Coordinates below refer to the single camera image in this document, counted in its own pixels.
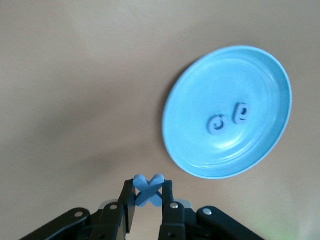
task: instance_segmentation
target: blue plate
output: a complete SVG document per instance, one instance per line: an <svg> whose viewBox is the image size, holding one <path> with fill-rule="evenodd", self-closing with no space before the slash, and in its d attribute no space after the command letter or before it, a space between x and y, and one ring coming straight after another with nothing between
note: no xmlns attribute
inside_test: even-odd
<svg viewBox="0 0 320 240"><path fill-rule="evenodd" d="M166 149L187 173L223 179L270 153L290 117L292 90L280 62L252 46L214 51L189 67L163 114Z"/></svg>

